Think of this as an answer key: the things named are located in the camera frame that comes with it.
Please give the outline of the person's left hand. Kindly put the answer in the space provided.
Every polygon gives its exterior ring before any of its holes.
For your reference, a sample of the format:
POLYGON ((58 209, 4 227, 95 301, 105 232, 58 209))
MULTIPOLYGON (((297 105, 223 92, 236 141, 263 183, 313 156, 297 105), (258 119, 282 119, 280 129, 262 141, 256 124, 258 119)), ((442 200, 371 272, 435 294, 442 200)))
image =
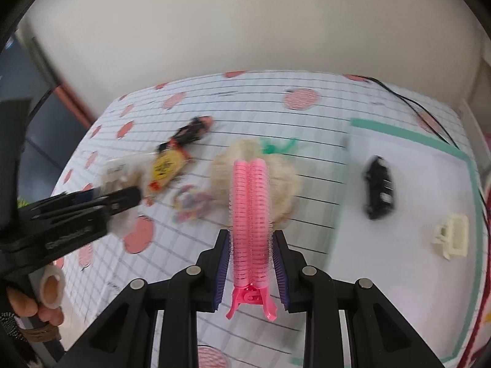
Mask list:
POLYGON ((6 287, 6 297, 13 313, 19 317, 38 316, 42 322, 59 327, 64 321, 61 308, 64 276, 59 267, 46 268, 39 282, 39 298, 36 301, 18 289, 6 287))

